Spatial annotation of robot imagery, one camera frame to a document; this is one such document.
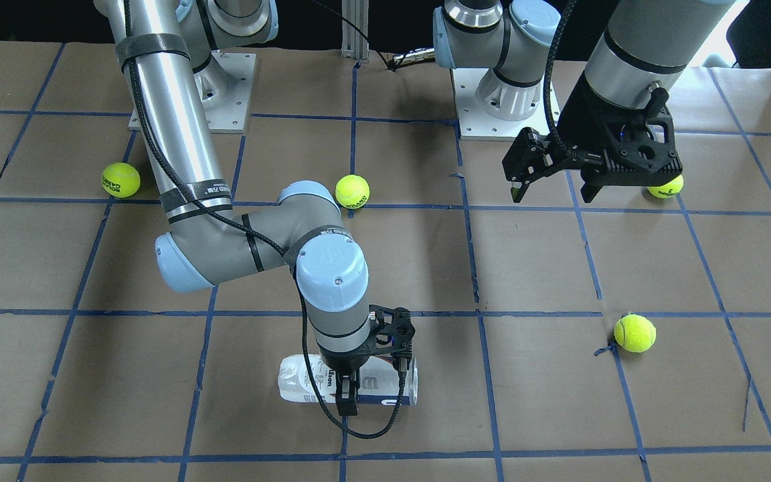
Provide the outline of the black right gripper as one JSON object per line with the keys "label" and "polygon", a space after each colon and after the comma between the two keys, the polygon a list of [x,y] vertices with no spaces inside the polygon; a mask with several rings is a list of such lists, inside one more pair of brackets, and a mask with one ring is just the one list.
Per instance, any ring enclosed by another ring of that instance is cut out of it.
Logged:
{"label": "black right gripper", "polygon": [[351,336],[340,339],[338,348],[329,349],[324,342],[319,342],[319,355],[331,369],[339,373],[336,380],[336,407],[339,415],[358,415],[358,370],[368,360],[388,355],[396,372],[409,372],[415,333],[407,309],[370,305],[367,321]]}

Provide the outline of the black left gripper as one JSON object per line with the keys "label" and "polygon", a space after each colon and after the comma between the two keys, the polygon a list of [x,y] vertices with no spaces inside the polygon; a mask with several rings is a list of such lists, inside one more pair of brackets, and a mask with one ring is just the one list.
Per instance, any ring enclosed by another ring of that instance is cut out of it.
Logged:
{"label": "black left gripper", "polygon": [[682,174],[683,165],[668,98],[667,89],[658,86],[649,92],[645,107],[631,110],[603,100],[587,80],[578,80],[560,113],[560,141],[550,135],[549,144],[538,131],[525,127],[504,156],[512,202],[520,204],[529,184],[551,176],[552,167],[581,171],[585,202],[593,201],[605,186],[655,187],[671,182]]}

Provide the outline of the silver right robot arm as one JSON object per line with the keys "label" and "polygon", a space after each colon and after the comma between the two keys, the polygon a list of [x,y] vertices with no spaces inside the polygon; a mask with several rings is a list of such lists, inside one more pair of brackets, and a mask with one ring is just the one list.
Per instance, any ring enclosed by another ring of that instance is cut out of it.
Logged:
{"label": "silver right robot arm", "polygon": [[285,265],[296,282],[319,353],[334,370],[342,416],[357,412],[361,369],[393,353],[399,380],[415,329],[404,309],[373,319],[368,266],[317,182],[283,189],[276,205],[235,216],[232,187],[216,161],[205,110],[229,102],[229,74],[213,53],[272,39],[272,1],[97,1],[115,37],[169,232],[154,250],[169,287],[187,293]]}

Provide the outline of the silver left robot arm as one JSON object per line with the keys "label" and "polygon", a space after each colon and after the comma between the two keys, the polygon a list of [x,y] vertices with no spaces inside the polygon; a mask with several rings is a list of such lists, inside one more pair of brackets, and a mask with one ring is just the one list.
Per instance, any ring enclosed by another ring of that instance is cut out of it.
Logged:
{"label": "silver left robot arm", "polygon": [[579,171],[588,204],[606,186],[658,187],[683,174],[670,91],[730,1],[619,1],[559,112],[553,73],[578,2],[446,1],[432,14],[441,67],[482,68],[483,110],[520,121],[542,109],[547,133],[517,132],[502,161],[512,201],[529,186]]}

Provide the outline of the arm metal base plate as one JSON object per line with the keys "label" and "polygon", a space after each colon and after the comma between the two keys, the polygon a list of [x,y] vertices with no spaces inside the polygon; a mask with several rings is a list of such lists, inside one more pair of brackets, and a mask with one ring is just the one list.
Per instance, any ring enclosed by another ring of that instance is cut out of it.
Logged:
{"label": "arm metal base plate", "polygon": [[175,65],[142,73],[142,107],[133,110],[129,128],[141,129],[143,112],[155,133],[171,129],[189,133],[196,125],[211,133],[246,133],[258,63],[254,53],[213,51],[196,73]]}
{"label": "arm metal base plate", "polygon": [[543,85],[512,86],[490,68],[453,68],[460,135],[478,141],[512,141],[524,128],[549,133]]}

